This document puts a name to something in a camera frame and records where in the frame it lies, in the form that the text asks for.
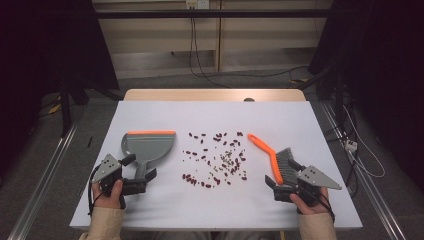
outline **person's left hand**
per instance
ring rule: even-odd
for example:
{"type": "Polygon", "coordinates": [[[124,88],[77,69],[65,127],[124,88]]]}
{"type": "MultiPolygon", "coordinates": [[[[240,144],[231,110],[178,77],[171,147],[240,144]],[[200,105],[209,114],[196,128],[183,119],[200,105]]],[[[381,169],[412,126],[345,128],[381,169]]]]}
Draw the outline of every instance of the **person's left hand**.
{"type": "Polygon", "coordinates": [[[110,197],[107,197],[105,195],[100,196],[100,194],[102,194],[102,190],[100,189],[100,183],[93,183],[91,187],[91,190],[93,191],[93,199],[96,199],[98,196],[100,196],[94,203],[94,206],[120,209],[121,203],[119,202],[119,196],[122,192],[122,185],[122,180],[117,180],[113,185],[110,197]]]}

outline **brush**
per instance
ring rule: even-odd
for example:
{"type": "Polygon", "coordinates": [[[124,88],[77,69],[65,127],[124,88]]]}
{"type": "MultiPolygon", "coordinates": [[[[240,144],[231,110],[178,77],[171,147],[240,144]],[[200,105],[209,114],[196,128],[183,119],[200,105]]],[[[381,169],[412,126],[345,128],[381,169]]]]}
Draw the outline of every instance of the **brush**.
{"type": "Polygon", "coordinates": [[[262,141],[255,135],[248,134],[247,137],[256,146],[258,146],[260,149],[262,149],[269,155],[272,173],[278,185],[297,184],[296,171],[294,171],[293,168],[291,168],[289,165],[289,162],[293,161],[293,154],[291,153],[290,148],[286,148],[278,153],[275,153],[274,149],[272,149],[270,146],[268,146],[268,144],[266,144],[264,141],[262,141]]]}

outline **white cable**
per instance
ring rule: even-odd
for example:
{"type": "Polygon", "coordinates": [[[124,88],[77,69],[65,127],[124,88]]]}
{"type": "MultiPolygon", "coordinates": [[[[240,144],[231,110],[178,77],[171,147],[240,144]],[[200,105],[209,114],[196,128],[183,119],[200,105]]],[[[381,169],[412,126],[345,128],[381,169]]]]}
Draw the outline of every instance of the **white cable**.
{"type": "Polygon", "coordinates": [[[384,175],[386,175],[386,170],[384,169],[384,167],[383,167],[383,164],[381,164],[381,162],[380,162],[380,160],[378,160],[378,158],[377,158],[377,156],[375,156],[375,154],[371,151],[371,149],[365,144],[365,142],[362,140],[362,138],[361,138],[361,136],[359,136],[359,133],[358,133],[358,131],[356,130],[356,127],[355,127],[355,124],[353,123],[353,120],[352,120],[352,118],[350,117],[350,114],[349,114],[349,111],[346,109],[346,107],[343,105],[343,108],[344,108],[344,110],[346,111],[346,113],[347,113],[347,116],[349,117],[349,120],[350,120],[350,123],[352,124],[352,127],[353,127],[353,130],[355,130],[355,133],[356,133],[356,135],[358,136],[358,138],[359,138],[359,140],[362,142],[362,144],[364,144],[364,146],[368,149],[368,151],[374,156],[374,158],[375,158],[375,160],[377,160],[377,162],[378,162],[378,164],[380,164],[380,167],[381,167],[381,169],[383,170],[383,173],[381,174],[381,175],[375,175],[375,174],[372,174],[372,173],[370,173],[366,168],[365,168],[365,166],[364,165],[362,165],[362,164],[360,164],[357,160],[356,160],[356,158],[355,157],[353,157],[353,154],[351,154],[352,155],[352,158],[353,158],[353,160],[358,164],[358,166],[360,167],[360,168],[362,168],[368,175],[370,175],[370,176],[373,176],[373,177],[376,177],[376,178],[382,178],[382,177],[384,177],[384,175]]]}

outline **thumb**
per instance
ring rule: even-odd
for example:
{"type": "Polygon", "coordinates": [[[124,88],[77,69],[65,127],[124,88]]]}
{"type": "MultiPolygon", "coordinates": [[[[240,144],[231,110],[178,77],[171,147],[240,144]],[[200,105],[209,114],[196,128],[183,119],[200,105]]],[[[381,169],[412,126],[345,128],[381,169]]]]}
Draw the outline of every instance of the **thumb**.
{"type": "Polygon", "coordinates": [[[297,194],[290,194],[290,199],[303,214],[305,215],[312,214],[311,209],[297,194]]]}
{"type": "Polygon", "coordinates": [[[113,184],[110,198],[114,200],[119,200],[119,195],[121,195],[121,192],[122,192],[122,185],[123,185],[123,182],[121,179],[116,180],[115,184],[113,184]]]}

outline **table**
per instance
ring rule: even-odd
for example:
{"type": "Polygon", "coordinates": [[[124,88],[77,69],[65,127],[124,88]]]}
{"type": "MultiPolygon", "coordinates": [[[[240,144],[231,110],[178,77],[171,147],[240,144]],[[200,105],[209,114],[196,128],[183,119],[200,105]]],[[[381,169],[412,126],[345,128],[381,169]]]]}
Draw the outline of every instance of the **table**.
{"type": "MultiPolygon", "coordinates": [[[[362,227],[309,103],[305,101],[302,92],[299,90],[277,89],[129,90],[125,96],[125,101],[118,106],[96,165],[106,153],[111,153],[114,156],[118,156],[118,158],[120,157],[119,154],[122,155],[119,147],[117,147],[120,138],[122,138],[125,131],[129,130],[128,128],[134,126],[142,126],[146,127],[146,129],[155,129],[157,127],[162,129],[164,126],[175,127],[177,128],[175,129],[177,130],[177,139],[170,153],[161,159],[158,167],[158,176],[161,177],[149,183],[151,188],[148,188],[148,194],[126,197],[127,206],[131,207],[127,209],[124,227],[137,230],[196,229],[199,231],[275,231],[297,227],[297,220],[294,220],[297,218],[294,205],[275,202],[272,190],[265,186],[263,173],[269,170],[269,160],[263,162],[267,160],[267,157],[260,150],[249,146],[250,143],[247,139],[242,139],[241,141],[243,141],[243,147],[246,146],[246,155],[249,154],[251,157],[246,162],[247,165],[245,164],[245,170],[249,174],[249,181],[243,182],[237,179],[238,181],[233,182],[231,180],[231,191],[225,189],[225,187],[228,187],[227,185],[221,185],[217,186],[214,192],[206,192],[204,191],[206,189],[199,188],[199,186],[193,190],[194,188],[189,184],[185,184],[185,181],[176,180],[181,179],[182,171],[187,168],[182,166],[187,164],[188,161],[183,163],[184,159],[182,158],[185,158],[183,157],[185,151],[181,153],[181,150],[184,150],[184,148],[187,150],[188,147],[192,147],[187,145],[189,144],[187,129],[182,130],[181,126],[188,126],[191,129],[198,123],[208,126],[210,124],[208,122],[209,118],[213,118],[213,123],[217,125],[214,126],[217,128],[213,129],[215,132],[217,129],[225,129],[225,131],[243,129],[245,133],[252,130],[254,133],[260,133],[261,136],[268,136],[271,146],[281,147],[281,142],[290,144],[289,146],[296,152],[295,159],[300,159],[302,164],[308,166],[313,163],[320,169],[323,167],[321,170],[327,174],[330,173],[329,176],[344,188],[342,191],[330,192],[330,196],[336,199],[332,204],[333,209],[336,215],[339,214],[340,216],[336,218],[336,228],[362,227]],[[246,98],[254,99],[258,102],[240,103],[246,98]],[[281,103],[281,101],[290,101],[291,103],[285,104],[281,103]],[[303,110],[298,113],[296,112],[298,108],[303,110]],[[176,117],[181,111],[188,111],[190,116],[196,116],[176,117]],[[229,119],[225,122],[216,123],[215,121],[219,118],[216,118],[216,114],[214,115],[213,113],[221,113],[221,111],[225,111],[229,119]],[[262,114],[266,114],[263,116],[272,114],[277,119],[272,117],[263,118],[262,114]],[[231,119],[237,118],[241,118],[243,121],[236,123],[231,121],[231,119]],[[255,121],[254,118],[259,118],[259,120],[266,123],[262,124],[260,122],[261,126],[258,126],[258,124],[252,126],[255,121]],[[283,126],[284,133],[281,131],[282,124],[280,123],[285,123],[283,126]],[[308,137],[303,139],[297,137],[297,135],[307,135],[308,137]],[[193,201],[190,202],[193,205],[187,206],[187,201],[193,201]],[[200,204],[203,202],[207,204],[207,208],[200,204]],[[219,211],[221,211],[220,214],[224,215],[228,211],[234,211],[237,214],[233,214],[234,216],[231,217],[225,215],[226,219],[220,219],[216,216],[219,211]]],[[[192,168],[192,166],[190,167],[190,171],[197,172],[197,166],[196,169],[192,168]]],[[[134,172],[130,173],[130,171],[131,169],[125,170],[128,176],[134,176],[134,172]]],[[[84,209],[86,208],[86,198],[86,195],[82,196],[74,219],[71,222],[71,227],[86,228],[88,226],[89,219],[86,216],[87,211],[84,209]]]]}

